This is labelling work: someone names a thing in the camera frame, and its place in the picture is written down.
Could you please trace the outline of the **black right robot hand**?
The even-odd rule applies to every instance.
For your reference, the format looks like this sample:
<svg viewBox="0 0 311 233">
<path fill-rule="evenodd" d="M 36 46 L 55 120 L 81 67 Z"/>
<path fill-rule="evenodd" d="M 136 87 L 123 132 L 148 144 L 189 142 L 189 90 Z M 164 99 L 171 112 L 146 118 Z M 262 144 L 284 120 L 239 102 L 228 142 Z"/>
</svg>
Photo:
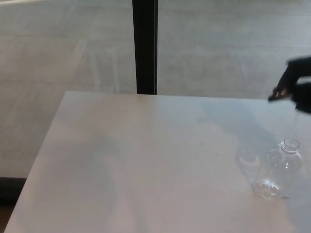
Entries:
<svg viewBox="0 0 311 233">
<path fill-rule="evenodd" d="M 287 61 L 287 68 L 282 74 L 277 89 L 291 90 L 300 78 L 311 76 L 311 57 L 299 57 Z"/>
</svg>

